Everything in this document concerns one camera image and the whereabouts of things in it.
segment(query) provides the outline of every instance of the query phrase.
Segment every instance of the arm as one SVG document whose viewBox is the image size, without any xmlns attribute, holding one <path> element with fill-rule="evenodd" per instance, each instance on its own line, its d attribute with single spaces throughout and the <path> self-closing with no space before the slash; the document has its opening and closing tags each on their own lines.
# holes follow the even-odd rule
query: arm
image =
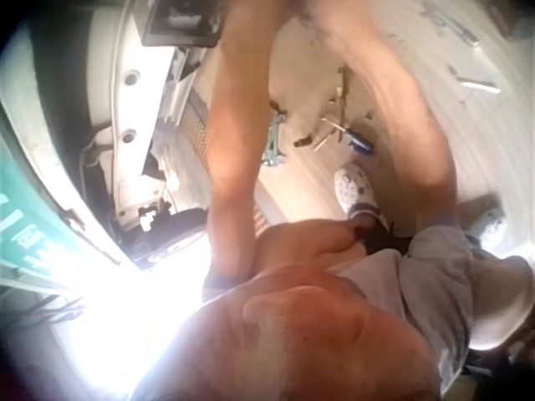
<svg viewBox="0 0 535 401">
<path fill-rule="evenodd" d="M 376 32 L 366 3 L 319 1 L 313 12 L 328 45 L 363 79 L 377 104 L 396 171 L 414 194 L 419 226 L 455 223 L 456 172 L 447 138 L 416 81 Z"/>
<path fill-rule="evenodd" d="M 268 71 L 278 12 L 275 0 L 236 0 L 222 35 L 206 148 L 213 179 L 213 276 L 246 277 L 252 267 L 254 187 L 268 135 Z"/>
</svg>

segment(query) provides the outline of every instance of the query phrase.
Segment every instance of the man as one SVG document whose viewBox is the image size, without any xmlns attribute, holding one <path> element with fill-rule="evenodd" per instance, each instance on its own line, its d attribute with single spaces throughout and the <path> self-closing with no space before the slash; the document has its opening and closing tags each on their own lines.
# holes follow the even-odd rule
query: man
<svg viewBox="0 0 535 401">
<path fill-rule="evenodd" d="M 348 221 L 274 227 L 255 239 L 253 192 L 270 118 L 268 68 L 283 0 L 233 0 L 221 42 L 207 159 L 215 297 L 177 335 L 134 399 L 438 400 L 471 326 L 469 245 L 457 225 L 446 137 L 415 80 L 381 42 L 362 0 L 301 11 L 374 96 L 419 231 L 405 256 L 365 174 L 335 177 Z"/>
</svg>

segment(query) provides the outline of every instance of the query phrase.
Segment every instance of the screwdriver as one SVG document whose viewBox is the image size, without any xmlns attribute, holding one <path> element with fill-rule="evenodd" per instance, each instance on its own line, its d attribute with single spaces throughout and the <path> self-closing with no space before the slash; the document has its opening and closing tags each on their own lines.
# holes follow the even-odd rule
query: screwdriver
<svg viewBox="0 0 535 401">
<path fill-rule="evenodd" d="M 343 132 L 348 137 L 350 137 L 351 145 L 353 146 L 353 149 L 355 149 L 355 151 L 357 151 L 357 152 L 359 152 L 359 153 L 361 153 L 363 155 L 368 155 L 368 156 L 370 156 L 370 155 L 372 155 L 374 153 L 374 150 L 375 150 L 374 144 L 372 144 L 370 141 L 368 141 L 364 136 L 362 136 L 358 132 L 355 132 L 355 131 L 353 131 L 352 129 L 349 129 L 349 128 L 344 128 L 344 127 L 334 123 L 330 119 L 323 118 L 322 121 L 325 121 L 325 122 L 331 124 L 335 129 Z"/>
</svg>

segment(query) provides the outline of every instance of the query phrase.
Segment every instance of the concrete floor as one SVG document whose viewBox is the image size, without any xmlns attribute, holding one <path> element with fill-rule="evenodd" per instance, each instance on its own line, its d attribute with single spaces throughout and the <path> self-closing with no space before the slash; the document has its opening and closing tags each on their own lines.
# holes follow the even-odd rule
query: concrete floor
<svg viewBox="0 0 535 401">
<path fill-rule="evenodd" d="M 507 233 L 493 251 L 533 258 L 533 40 L 502 39 L 483 6 L 475 1 L 441 2 L 445 11 L 479 39 L 466 46 L 449 28 L 423 18 L 420 2 L 381 0 L 374 13 L 385 40 L 417 78 L 431 109 L 449 138 L 456 162 L 461 215 L 465 222 L 486 208 L 500 205 L 508 219 Z M 201 67 L 196 91 L 209 105 L 218 52 Z M 270 92 L 288 111 L 281 135 L 285 165 L 262 168 L 260 181 L 288 221 L 310 218 L 344 219 L 334 196 L 333 173 L 357 159 L 368 171 L 380 207 L 398 234 L 410 234 L 413 216 L 391 167 L 388 136 L 377 119 L 365 120 L 374 109 L 362 83 L 350 80 L 347 124 L 377 143 L 377 155 L 356 155 L 335 137 L 317 153 L 292 143 L 313 132 L 329 99 L 336 93 L 341 61 L 298 21 L 281 31 L 273 49 Z M 452 75 L 496 84 L 489 94 L 462 87 Z"/>
</svg>

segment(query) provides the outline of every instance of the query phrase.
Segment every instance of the black object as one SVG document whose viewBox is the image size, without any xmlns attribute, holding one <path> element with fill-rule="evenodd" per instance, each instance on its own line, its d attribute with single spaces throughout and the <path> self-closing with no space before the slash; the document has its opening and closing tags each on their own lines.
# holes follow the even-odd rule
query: black object
<svg viewBox="0 0 535 401">
<path fill-rule="evenodd" d="M 353 131 L 350 128 L 344 128 L 330 119 L 324 119 L 324 121 L 327 121 L 329 124 L 331 124 L 334 128 L 338 129 L 339 131 L 346 134 L 351 139 L 350 146 L 353 147 L 353 149 L 356 152 L 359 152 L 362 155 L 371 156 L 375 152 L 375 145 L 372 144 L 369 140 L 367 140 L 364 136 L 359 134 L 356 131 Z"/>
<path fill-rule="evenodd" d="M 302 138 L 300 140 L 296 140 L 293 142 L 294 148 L 304 148 L 305 146 L 310 146 L 313 143 L 312 135 L 309 135 L 305 138 Z"/>
<path fill-rule="evenodd" d="M 176 254 L 199 239 L 206 229 L 208 212 L 190 209 L 172 215 L 165 210 L 155 216 L 150 231 L 134 239 L 129 256 L 145 270 Z"/>
<path fill-rule="evenodd" d="M 135 0 L 134 18 L 144 46 L 213 48 L 224 12 L 218 0 Z"/>
</svg>

